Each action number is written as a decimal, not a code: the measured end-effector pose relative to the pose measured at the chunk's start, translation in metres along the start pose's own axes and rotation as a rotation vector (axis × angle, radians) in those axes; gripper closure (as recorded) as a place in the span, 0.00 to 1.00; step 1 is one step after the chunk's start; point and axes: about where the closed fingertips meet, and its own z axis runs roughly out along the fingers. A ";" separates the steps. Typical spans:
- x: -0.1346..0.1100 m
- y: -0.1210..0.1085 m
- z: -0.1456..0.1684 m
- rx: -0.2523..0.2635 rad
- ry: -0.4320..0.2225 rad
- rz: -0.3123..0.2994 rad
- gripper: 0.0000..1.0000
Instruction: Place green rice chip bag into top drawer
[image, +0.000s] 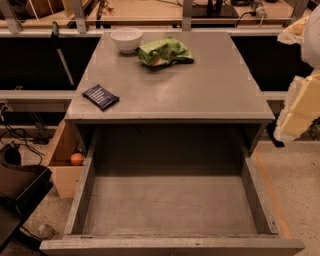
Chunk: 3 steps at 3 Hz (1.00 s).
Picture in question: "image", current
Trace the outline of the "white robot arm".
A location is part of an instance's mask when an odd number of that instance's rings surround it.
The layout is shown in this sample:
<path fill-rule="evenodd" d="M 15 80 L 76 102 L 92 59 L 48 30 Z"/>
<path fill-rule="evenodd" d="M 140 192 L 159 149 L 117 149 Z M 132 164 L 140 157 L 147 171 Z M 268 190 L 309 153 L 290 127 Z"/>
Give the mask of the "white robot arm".
<path fill-rule="evenodd" d="M 298 139 L 320 117 L 320 6 L 283 30 L 281 43 L 301 46 L 301 59 L 314 68 L 306 78 L 295 76 L 281 110 L 274 137 L 281 142 Z"/>

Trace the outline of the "foam padded gripper finger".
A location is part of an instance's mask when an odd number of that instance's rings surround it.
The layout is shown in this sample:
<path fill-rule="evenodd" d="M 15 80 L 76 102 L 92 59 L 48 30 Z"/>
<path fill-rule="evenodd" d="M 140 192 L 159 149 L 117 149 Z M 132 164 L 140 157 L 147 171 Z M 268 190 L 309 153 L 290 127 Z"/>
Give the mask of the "foam padded gripper finger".
<path fill-rule="evenodd" d="M 303 17 L 289 25 L 277 36 L 277 41 L 287 45 L 301 44 L 303 31 L 308 20 L 309 17 Z"/>
<path fill-rule="evenodd" d="M 274 137 L 290 142 L 301 137 L 314 120 L 320 117 L 320 74 L 306 78 L 295 76 L 281 110 Z"/>

